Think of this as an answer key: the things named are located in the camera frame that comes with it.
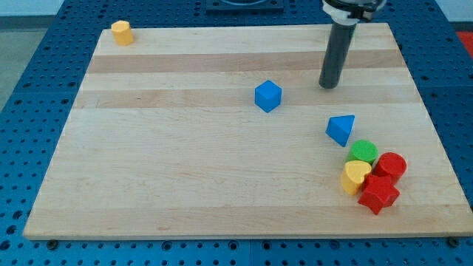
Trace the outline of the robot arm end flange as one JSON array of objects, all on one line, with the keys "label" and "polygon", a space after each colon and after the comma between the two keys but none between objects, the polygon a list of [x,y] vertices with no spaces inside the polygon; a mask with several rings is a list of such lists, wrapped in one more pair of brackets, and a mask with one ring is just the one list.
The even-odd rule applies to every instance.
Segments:
[{"label": "robot arm end flange", "polygon": [[371,22],[386,0],[322,0],[322,9],[340,25],[353,26],[360,21]]}]

